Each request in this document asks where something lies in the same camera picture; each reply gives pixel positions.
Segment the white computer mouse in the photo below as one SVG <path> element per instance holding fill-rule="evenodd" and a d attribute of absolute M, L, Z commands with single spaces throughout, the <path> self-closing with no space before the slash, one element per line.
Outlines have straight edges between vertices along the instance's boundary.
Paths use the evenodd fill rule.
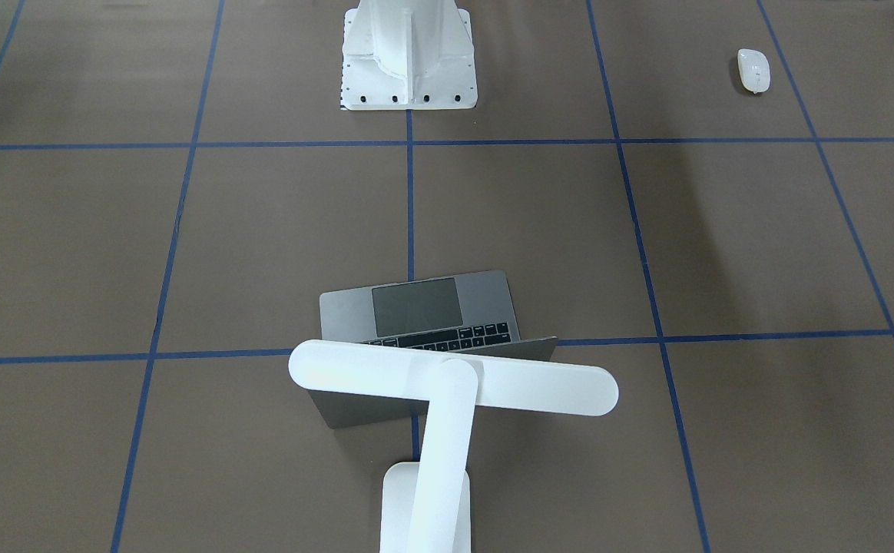
<path fill-rule="evenodd" d="M 771 67 L 763 53 L 746 48 L 737 50 L 737 69 L 741 72 L 741 83 L 754 94 L 771 86 Z"/>

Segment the laptop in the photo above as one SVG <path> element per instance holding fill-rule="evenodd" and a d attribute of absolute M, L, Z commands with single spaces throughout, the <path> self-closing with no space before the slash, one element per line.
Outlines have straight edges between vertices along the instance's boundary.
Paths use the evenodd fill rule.
<path fill-rule="evenodd" d="M 438 276 L 320 295 L 321 337 L 549 361 L 556 336 L 523 340 L 503 270 Z M 426 402 L 310 391 L 324 421 L 345 428 L 423 414 Z"/>

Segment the white base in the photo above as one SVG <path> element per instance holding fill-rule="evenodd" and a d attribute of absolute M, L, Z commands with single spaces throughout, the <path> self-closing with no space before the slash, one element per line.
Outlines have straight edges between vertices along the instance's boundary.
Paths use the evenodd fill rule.
<path fill-rule="evenodd" d="M 345 14 L 345 39 L 358 11 L 352 9 Z M 471 14 L 461 9 L 458 12 L 469 37 Z M 408 98 L 406 78 L 386 73 L 373 57 L 344 56 L 341 108 L 352 110 L 474 108 L 478 103 L 475 57 L 441 59 L 434 70 L 418 76 L 413 90 L 413 98 Z"/>
<path fill-rule="evenodd" d="M 382 526 L 379 553 L 407 553 L 412 497 L 416 493 L 418 462 L 397 462 L 382 481 Z M 457 533 L 452 553 L 471 553 L 471 479 L 464 473 L 461 506 L 457 514 Z"/>

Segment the black key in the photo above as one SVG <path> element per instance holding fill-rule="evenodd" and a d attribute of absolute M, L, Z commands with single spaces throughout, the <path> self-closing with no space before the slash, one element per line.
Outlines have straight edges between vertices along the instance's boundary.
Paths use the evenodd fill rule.
<path fill-rule="evenodd" d="M 512 337 L 509 335 L 485 336 L 485 346 L 493 346 L 496 343 L 511 342 Z"/>
<path fill-rule="evenodd" d="M 402 347 L 422 346 L 425 343 L 449 342 L 449 340 L 457 339 L 457 330 L 436 330 L 433 333 L 422 333 L 422 335 L 399 336 L 399 344 Z"/>

